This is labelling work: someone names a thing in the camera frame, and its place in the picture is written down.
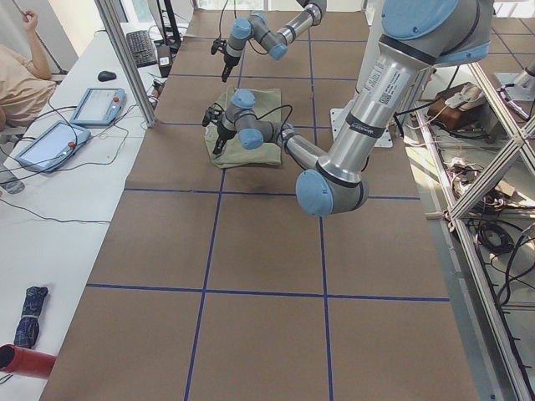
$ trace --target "person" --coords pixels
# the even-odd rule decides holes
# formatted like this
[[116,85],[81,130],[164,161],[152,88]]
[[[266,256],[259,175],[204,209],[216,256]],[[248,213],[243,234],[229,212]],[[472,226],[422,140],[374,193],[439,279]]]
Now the person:
[[29,126],[56,88],[48,80],[50,67],[35,32],[37,23],[36,12],[28,10],[23,14],[31,60],[0,44],[0,131],[6,125]]

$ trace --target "red cylinder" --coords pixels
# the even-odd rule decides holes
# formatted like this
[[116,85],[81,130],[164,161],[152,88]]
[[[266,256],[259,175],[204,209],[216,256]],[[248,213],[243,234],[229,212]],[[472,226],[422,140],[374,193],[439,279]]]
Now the red cylinder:
[[29,348],[15,345],[0,347],[0,372],[19,374],[30,378],[48,378],[55,362],[55,356]]

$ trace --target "floor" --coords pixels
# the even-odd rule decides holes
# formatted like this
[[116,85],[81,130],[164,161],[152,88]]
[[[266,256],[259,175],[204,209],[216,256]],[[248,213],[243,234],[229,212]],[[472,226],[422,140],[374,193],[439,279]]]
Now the floor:
[[[331,15],[279,64],[248,48],[228,82],[280,88],[325,149],[368,36],[363,14]],[[286,155],[209,163],[200,121],[227,88],[209,55],[218,18],[191,22],[41,399],[477,399],[402,140],[372,153],[364,208],[325,219],[298,208]],[[503,48],[534,38],[502,28],[488,63],[517,63]]]

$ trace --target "hand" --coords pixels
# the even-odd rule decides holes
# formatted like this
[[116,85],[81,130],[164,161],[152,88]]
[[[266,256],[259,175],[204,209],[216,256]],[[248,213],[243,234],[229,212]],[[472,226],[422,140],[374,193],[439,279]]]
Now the hand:
[[35,28],[37,27],[36,12],[28,10],[25,14],[23,14],[23,27],[26,32],[35,31]]

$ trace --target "tablet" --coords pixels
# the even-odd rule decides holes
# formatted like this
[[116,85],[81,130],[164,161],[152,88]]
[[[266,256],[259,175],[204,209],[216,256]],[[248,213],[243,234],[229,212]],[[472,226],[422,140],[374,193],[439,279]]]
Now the tablet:
[[125,103],[121,88],[89,88],[80,100],[70,122],[82,127],[103,127],[117,118]]
[[90,136],[86,128],[58,121],[15,156],[15,160],[27,170],[51,172],[65,164]]

